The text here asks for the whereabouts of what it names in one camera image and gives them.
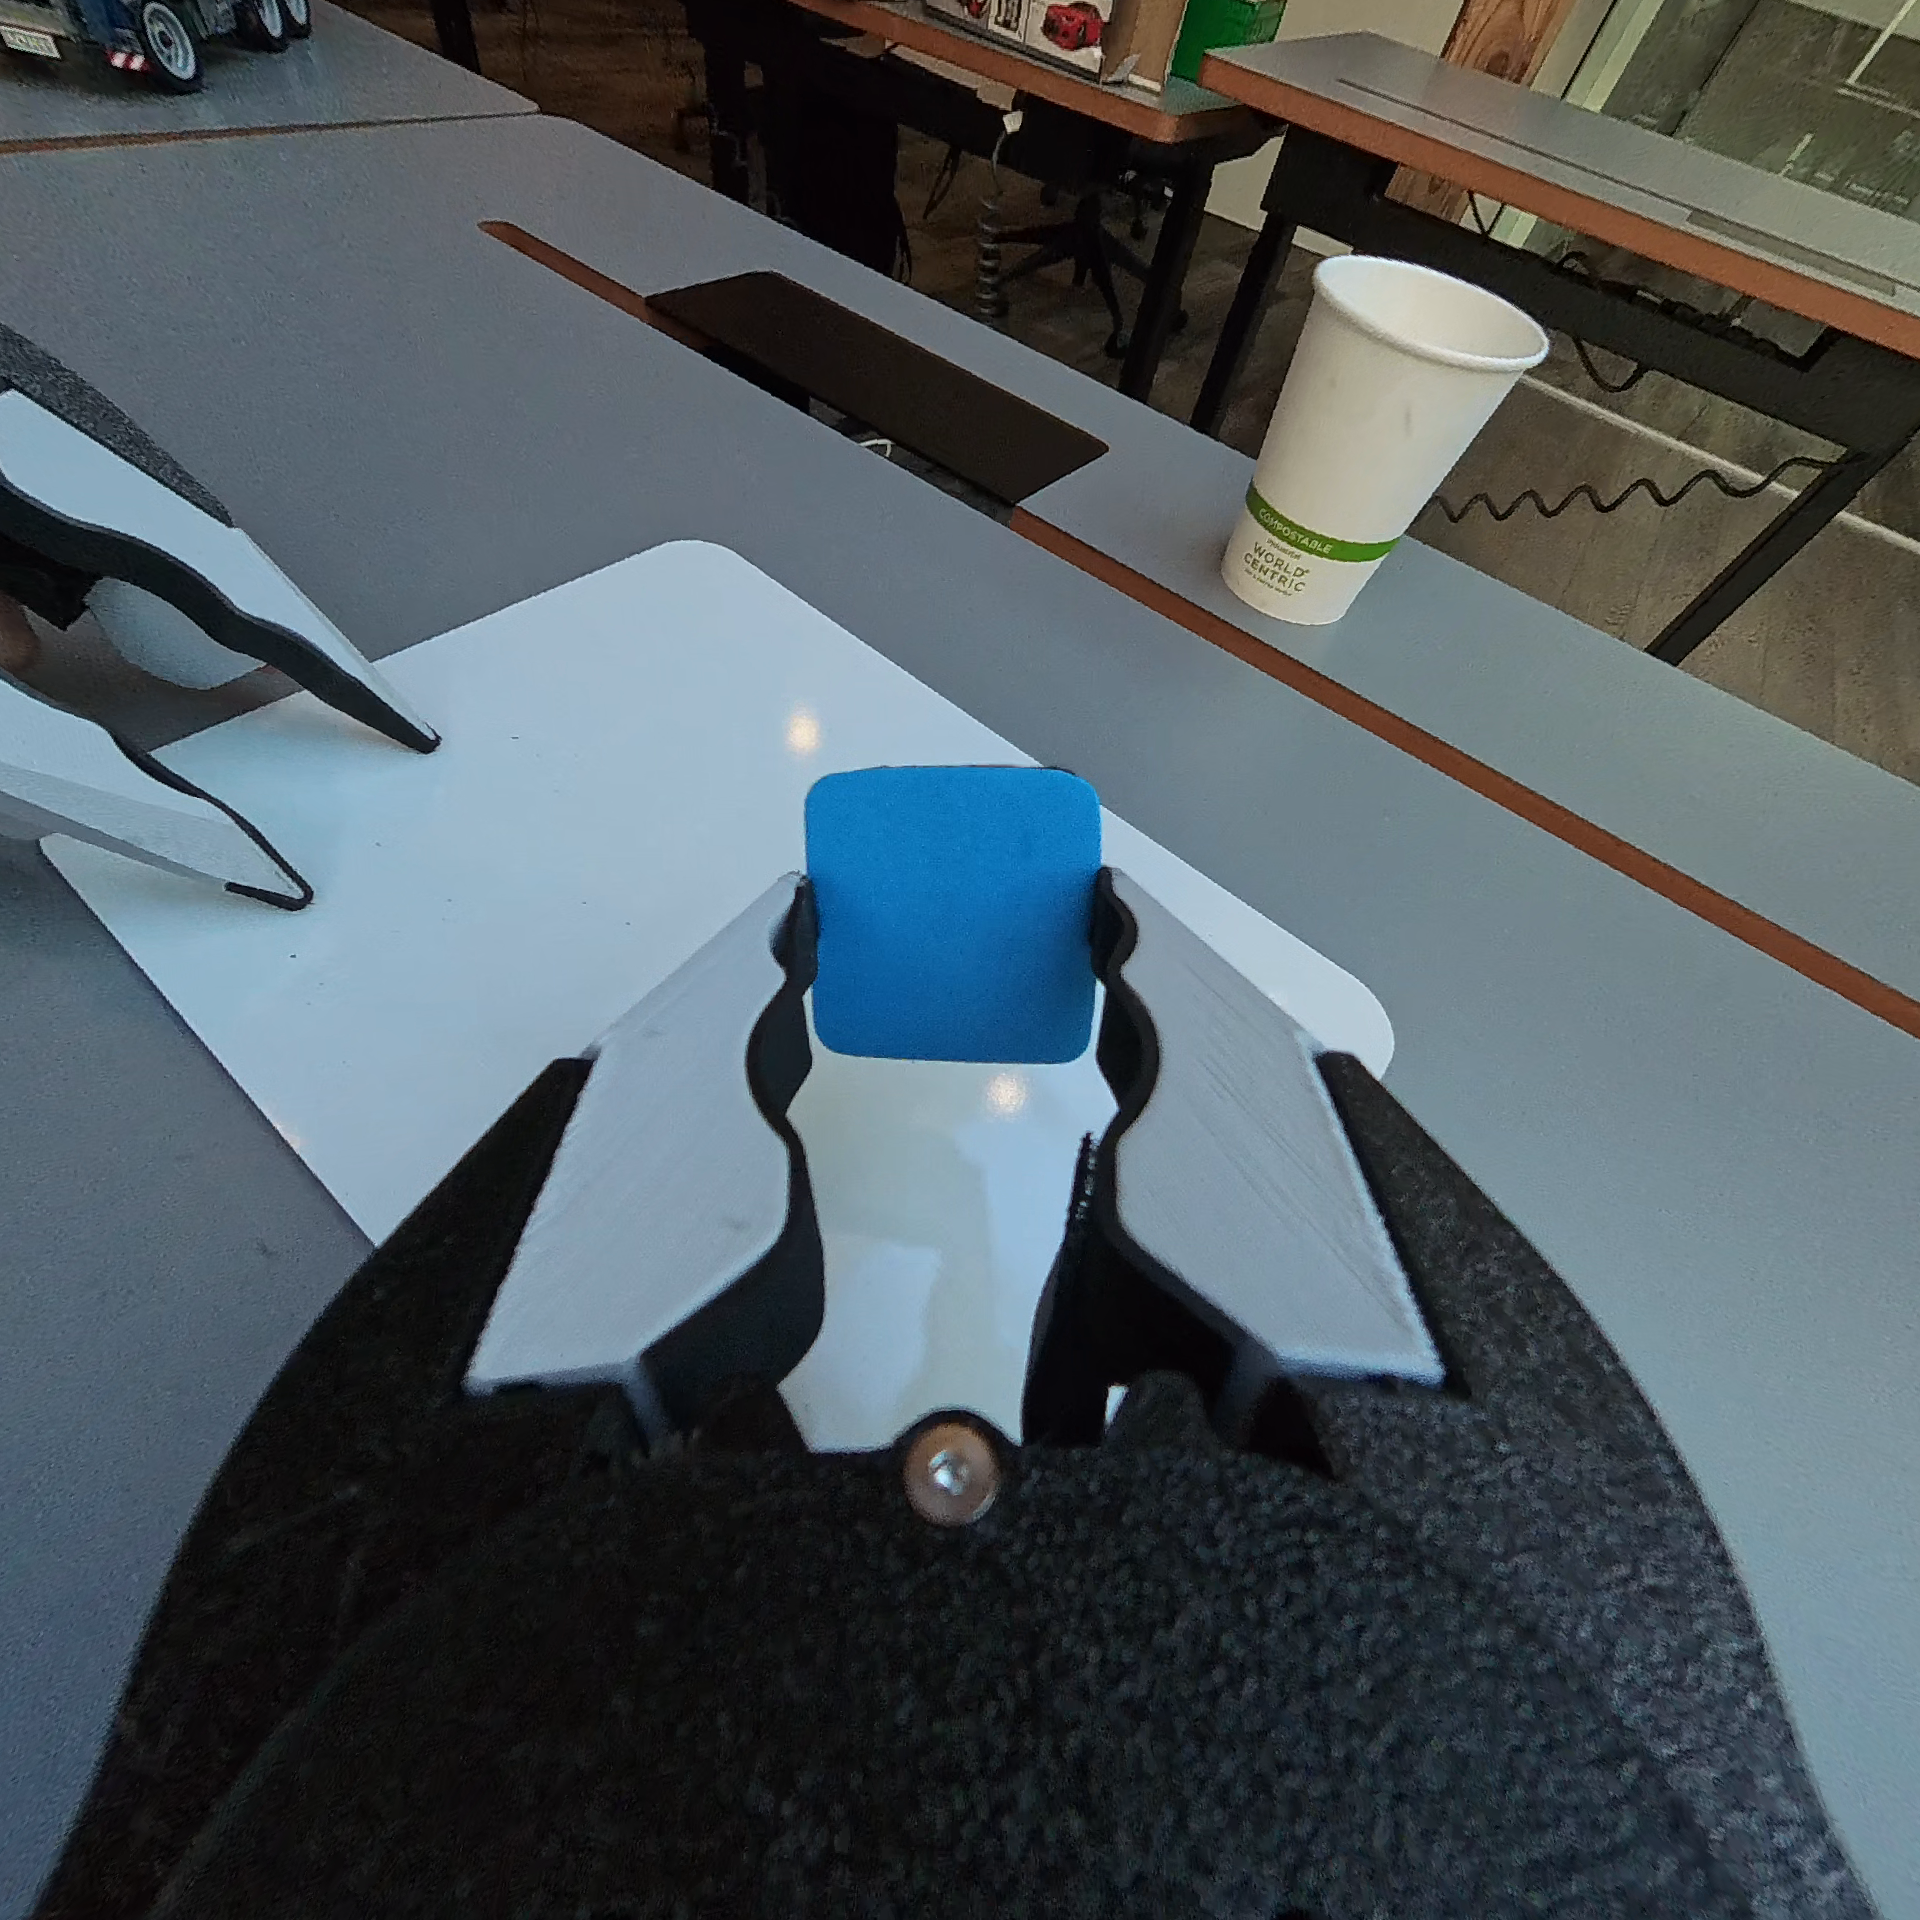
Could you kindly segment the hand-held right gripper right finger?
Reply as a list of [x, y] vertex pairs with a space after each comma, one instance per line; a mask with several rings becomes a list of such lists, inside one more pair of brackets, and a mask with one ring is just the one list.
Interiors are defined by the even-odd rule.
[[1439, 1387], [1400, 1254], [1308, 1035], [1133, 876], [1099, 869], [1098, 1068], [1029, 1347], [1029, 1437], [1099, 1437], [1109, 1387], [1190, 1378], [1217, 1437], [1308, 1437], [1315, 1382]]

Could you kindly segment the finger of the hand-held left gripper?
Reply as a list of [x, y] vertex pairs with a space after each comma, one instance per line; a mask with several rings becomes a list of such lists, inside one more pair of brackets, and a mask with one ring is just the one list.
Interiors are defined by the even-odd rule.
[[313, 901], [265, 833], [218, 796], [2, 678], [2, 836], [52, 833], [288, 912]]
[[150, 592], [218, 646], [430, 755], [440, 734], [374, 672], [245, 530], [44, 410], [2, 397], [2, 532], [44, 561]]

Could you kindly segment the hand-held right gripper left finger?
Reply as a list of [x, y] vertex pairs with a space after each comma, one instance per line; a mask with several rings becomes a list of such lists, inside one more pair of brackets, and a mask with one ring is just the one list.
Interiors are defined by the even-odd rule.
[[644, 1437], [728, 1382], [787, 1378], [822, 1327], [822, 1239], [787, 1117], [813, 1066], [820, 917], [779, 876], [593, 1044], [467, 1390], [613, 1386]]

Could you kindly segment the blue black whiteboard eraser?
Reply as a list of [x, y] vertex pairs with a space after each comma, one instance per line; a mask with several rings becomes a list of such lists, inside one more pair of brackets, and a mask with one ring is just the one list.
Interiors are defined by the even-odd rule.
[[899, 1061], [1063, 1066], [1094, 1017], [1099, 799], [1053, 769], [870, 769], [803, 799], [813, 1029]]

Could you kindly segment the white whiteboard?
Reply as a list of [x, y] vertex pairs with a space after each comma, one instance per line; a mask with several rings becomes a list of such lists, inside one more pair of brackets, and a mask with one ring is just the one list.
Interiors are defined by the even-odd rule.
[[[160, 752], [313, 887], [288, 915], [52, 836], [52, 865], [373, 1240], [555, 1057], [778, 876], [803, 796], [1008, 742], [712, 541], [669, 541], [383, 662], [429, 759], [291, 696]], [[1079, 1147], [1074, 1066], [813, 1052], [795, 1109], [825, 1322], [785, 1386], [820, 1451], [924, 1411], [1013, 1435]]]

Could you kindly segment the blue toy truck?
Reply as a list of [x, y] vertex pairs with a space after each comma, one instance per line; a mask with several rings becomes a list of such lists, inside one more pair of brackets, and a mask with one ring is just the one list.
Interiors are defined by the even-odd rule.
[[202, 89], [210, 43], [278, 55], [306, 38], [309, 5], [2, 5], [9, 58], [114, 70], [171, 95]]

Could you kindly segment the white paper cup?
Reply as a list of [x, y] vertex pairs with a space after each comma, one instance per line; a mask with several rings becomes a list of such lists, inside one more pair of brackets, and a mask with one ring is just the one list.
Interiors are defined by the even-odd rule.
[[1226, 589], [1268, 619], [1339, 621], [1543, 356], [1549, 331], [1491, 291], [1399, 260], [1322, 260]]

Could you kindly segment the toy car box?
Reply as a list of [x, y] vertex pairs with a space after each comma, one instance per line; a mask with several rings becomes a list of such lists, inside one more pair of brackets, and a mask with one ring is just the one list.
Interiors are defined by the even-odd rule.
[[1099, 84], [1164, 93], [1190, 5], [924, 5], [976, 38], [1087, 73]]

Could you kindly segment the wooden column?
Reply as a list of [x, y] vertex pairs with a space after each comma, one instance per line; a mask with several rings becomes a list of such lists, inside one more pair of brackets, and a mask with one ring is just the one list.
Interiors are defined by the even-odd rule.
[[[1461, 5], [1439, 58], [1563, 95], [1611, 11], [1614, 5]], [[1447, 218], [1461, 218], [1473, 206], [1479, 225], [1506, 213], [1486, 194], [1469, 200], [1465, 189], [1408, 167], [1395, 174], [1386, 194], [1395, 203]]]

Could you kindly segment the green box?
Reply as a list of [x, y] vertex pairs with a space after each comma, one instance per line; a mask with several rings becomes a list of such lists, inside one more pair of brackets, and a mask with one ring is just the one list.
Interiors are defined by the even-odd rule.
[[1171, 46], [1168, 76], [1198, 82], [1207, 54], [1272, 43], [1283, 11], [1283, 0], [1190, 0]]

